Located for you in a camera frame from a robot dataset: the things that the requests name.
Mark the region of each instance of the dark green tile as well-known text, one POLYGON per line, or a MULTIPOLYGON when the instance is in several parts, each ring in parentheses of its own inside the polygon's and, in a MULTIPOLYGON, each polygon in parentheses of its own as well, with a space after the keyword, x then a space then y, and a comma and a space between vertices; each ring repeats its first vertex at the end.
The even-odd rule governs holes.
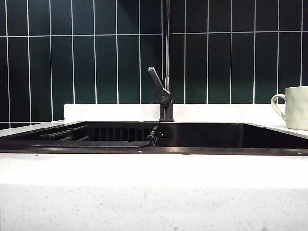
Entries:
POLYGON ((8 69, 6 38, 0 38, 0 121, 9 121, 8 69))
POLYGON ((184 35, 172 35, 171 57, 173 103, 184 103, 184 35))
POLYGON ((253 103, 254 34, 232 35, 231 103, 253 103))
POLYGON ((73 32, 77 35, 93 35, 93 1, 73 0, 73 32))
POLYGON ((210 34, 208 102, 230 102, 230 34, 210 34))
POLYGON ((94 37, 74 37, 75 103, 95 103, 94 37))
POLYGON ((276 83, 277 33, 256 33, 255 103, 270 103, 276 83))
POLYGON ((138 34, 138 0, 117 1, 117 24, 119 34, 138 34))
POLYGON ((71 0, 51 0, 51 34, 72 34, 71 0))
POLYGON ((279 34, 279 94, 284 94, 285 88, 300 86, 300 53, 300 32, 279 34))
POLYGON ((30 38, 32 121, 51 121, 49 37, 30 38))
POLYGON ((96 63, 97 103, 117 103, 116 36, 96 36, 96 63))
POLYGON ((139 39, 119 36, 119 102, 139 103, 139 39))
POLYGON ((52 37, 53 120, 64 119, 64 104, 73 103, 71 37, 52 37))
POLYGON ((206 103, 207 36, 186 36, 186 103, 206 103))
POLYGON ((28 39, 9 38, 11 121, 30 121, 28 39))
POLYGON ((49 35, 49 0, 28 1, 30 35, 49 35))
POLYGON ((7 0, 8 35, 27 35, 27 1, 7 0))
POLYGON ((153 66, 158 76, 162 76, 162 53, 160 35, 141 36, 141 103, 157 103, 156 90, 148 74, 153 66))
POLYGON ((231 1, 209 0, 209 31, 228 32, 231 30, 231 1))
POLYGON ((116 1, 95 0, 96 34, 116 33, 116 1))
POLYGON ((186 32, 207 31, 207 1, 186 1, 186 32))

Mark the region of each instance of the grout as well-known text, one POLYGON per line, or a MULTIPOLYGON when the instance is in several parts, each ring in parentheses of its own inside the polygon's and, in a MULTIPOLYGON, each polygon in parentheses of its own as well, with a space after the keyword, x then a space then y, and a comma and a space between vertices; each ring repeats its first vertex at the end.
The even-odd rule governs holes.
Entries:
MULTIPOLYGON (((8 36, 7 0, 5 0, 5 30, 6 30, 6 36, 8 36)), ((6 62, 7 62, 7 74, 8 74, 8 107, 9 107, 9 122, 11 122, 10 73, 9 73, 9 38, 6 38, 6 62)))
POLYGON ((94 78, 95 78, 95 104, 97 104, 97 72, 96 72, 96 30, 95 30, 95 0, 93 0, 93 32, 94 32, 94 78))
POLYGON ((52 51, 51 51, 51 0, 49 0, 49 48, 50 48, 50 84, 51 84, 51 121, 53 121, 53 85, 52 85, 52 51))

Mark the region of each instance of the tiled wall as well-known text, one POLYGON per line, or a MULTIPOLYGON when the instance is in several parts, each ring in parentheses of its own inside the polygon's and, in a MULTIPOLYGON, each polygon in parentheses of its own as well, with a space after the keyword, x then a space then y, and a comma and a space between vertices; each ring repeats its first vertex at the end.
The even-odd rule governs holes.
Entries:
MULTIPOLYGON (((65 103, 155 103, 163 8, 0 0, 0 127, 63 119, 65 103)), ((174 103, 269 103, 308 84, 308 0, 173 0, 172 13, 174 103)))

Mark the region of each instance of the mug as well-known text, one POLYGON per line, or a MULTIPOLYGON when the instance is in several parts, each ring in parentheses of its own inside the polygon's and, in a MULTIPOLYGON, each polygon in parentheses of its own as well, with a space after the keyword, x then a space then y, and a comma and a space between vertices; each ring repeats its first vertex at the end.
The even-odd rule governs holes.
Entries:
POLYGON ((285 95, 274 95, 270 102, 289 129, 308 130, 308 86, 286 88, 285 95), (277 98, 285 100, 285 114, 276 106, 277 98))

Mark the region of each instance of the faucet handle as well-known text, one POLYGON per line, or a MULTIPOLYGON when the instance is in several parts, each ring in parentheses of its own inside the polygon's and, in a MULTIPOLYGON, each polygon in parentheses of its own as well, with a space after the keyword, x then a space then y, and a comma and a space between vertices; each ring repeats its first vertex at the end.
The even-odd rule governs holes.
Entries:
POLYGON ((172 102, 172 95, 167 91, 162 82, 160 81, 158 74, 154 67, 150 66, 148 68, 149 75, 157 89, 157 101, 160 105, 169 105, 172 102))

